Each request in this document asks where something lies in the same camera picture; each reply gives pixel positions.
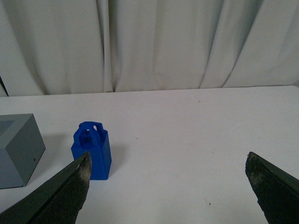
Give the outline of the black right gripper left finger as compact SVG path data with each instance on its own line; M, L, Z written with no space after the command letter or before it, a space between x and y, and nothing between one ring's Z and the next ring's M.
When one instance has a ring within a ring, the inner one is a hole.
M2 224L73 224L86 200L91 156L84 153L1 213Z

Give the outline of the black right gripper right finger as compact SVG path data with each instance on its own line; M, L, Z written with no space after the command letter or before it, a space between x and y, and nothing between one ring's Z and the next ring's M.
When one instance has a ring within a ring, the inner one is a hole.
M248 154L245 174L268 223L299 222L298 179L254 152Z

